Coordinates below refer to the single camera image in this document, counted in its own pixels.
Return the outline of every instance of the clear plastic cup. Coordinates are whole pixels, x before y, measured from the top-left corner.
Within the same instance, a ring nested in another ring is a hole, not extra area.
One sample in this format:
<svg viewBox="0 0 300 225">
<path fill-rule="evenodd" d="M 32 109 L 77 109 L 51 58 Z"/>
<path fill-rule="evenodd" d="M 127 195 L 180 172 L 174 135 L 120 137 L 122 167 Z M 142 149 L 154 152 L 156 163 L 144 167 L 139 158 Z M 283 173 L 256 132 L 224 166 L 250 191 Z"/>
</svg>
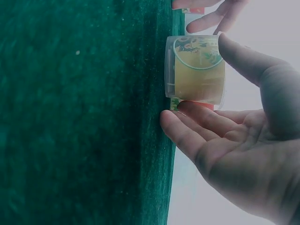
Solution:
<svg viewBox="0 0 300 225">
<path fill-rule="evenodd" d="M 217 35 L 172 36 L 165 48 L 165 95 L 221 106 L 225 62 Z"/>
</svg>

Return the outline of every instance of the white background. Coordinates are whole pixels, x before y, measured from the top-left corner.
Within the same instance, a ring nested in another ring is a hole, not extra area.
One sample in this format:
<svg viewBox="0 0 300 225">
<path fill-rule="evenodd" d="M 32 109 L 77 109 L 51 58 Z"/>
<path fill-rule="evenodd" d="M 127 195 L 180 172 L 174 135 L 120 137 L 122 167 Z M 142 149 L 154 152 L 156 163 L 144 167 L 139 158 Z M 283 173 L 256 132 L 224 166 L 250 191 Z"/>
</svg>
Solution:
<svg viewBox="0 0 300 225">
<path fill-rule="evenodd" d="M 255 50 L 289 61 L 300 70 L 300 2 L 251 0 L 227 35 Z M 206 9 L 206 14 L 216 7 Z M 186 15 L 186 23 L 197 15 Z M 196 34 L 212 34 L 214 28 Z M 261 108 L 259 89 L 232 68 L 226 68 L 222 110 Z M 212 189 L 195 166 L 178 150 L 171 191 L 168 225 L 271 225 L 240 210 Z"/>
</svg>

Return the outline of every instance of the green cloth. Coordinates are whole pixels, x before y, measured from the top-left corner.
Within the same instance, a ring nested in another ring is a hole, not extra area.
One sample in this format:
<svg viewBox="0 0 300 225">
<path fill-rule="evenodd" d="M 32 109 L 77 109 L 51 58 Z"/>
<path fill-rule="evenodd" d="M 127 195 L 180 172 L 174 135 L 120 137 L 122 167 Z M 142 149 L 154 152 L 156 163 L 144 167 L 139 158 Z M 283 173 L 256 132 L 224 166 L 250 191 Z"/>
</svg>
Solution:
<svg viewBox="0 0 300 225">
<path fill-rule="evenodd" d="M 0 224 L 165 225 L 166 0 L 0 0 Z"/>
</svg>

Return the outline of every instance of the human hand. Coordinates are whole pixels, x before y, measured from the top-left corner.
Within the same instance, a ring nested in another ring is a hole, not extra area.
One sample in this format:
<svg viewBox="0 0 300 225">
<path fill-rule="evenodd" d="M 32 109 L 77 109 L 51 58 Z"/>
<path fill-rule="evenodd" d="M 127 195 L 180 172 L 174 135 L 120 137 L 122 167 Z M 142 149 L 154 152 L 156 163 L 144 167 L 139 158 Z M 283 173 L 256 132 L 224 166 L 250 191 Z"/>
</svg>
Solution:
<svg viewBox="0 0 300 225">
<path fill-rule="evenodd" d="M 174 0 L 172 8 L 211 7 L 220 1 L 221 0 Z M 218 34 L 219 31 L 226 32 L 234 24 L 237 16 L 248 2 L 249 0 L 225 0 L 215 12 L 192 21 L 187 26 L 187 31 L 189 33 L 195 33 L 218 25 L 214 35 Z"/>
<path fill-rule="evenodd" d="M 161 113 L 161 127 L 221 195 L 288 224 L 300 203 L 300 74 L 224 34 L 219 51 L 260 88 L 263 110 L 212 111 L 183 101 L 178 112 Z"/>
</svg>

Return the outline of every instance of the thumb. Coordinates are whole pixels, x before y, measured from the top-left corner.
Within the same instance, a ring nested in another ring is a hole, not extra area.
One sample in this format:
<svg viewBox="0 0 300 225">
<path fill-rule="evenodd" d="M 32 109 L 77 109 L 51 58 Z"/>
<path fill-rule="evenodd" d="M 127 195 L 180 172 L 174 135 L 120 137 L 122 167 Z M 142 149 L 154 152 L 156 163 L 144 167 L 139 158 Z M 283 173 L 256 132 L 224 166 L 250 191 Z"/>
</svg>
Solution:
<svg viewBox="0 0 300 225">
<path fill-rule="evenodd" d="M 287 62 L 219 37 L 223 59 L 260 87 L 270 130 L 283 139 L 300 137 L 300 74 Z"/>
</svg>

